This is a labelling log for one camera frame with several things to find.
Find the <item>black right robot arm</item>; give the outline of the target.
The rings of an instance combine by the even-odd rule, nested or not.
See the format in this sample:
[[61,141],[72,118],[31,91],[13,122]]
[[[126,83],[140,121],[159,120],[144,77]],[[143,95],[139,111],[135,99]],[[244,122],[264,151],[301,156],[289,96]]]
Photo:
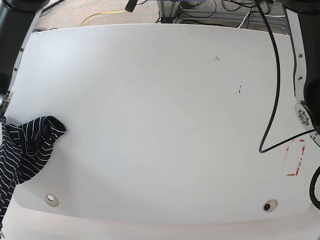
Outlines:
[[0,2],[0,115],[8,109],[21,58],[47,0]]

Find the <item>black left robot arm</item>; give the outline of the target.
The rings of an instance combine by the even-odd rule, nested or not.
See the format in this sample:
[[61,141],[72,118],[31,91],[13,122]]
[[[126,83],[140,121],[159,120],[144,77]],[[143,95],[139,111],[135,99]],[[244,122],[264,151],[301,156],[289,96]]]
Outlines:
[[281,0],[294,57],[295,113],[316,145],[320,144],[320,2]]

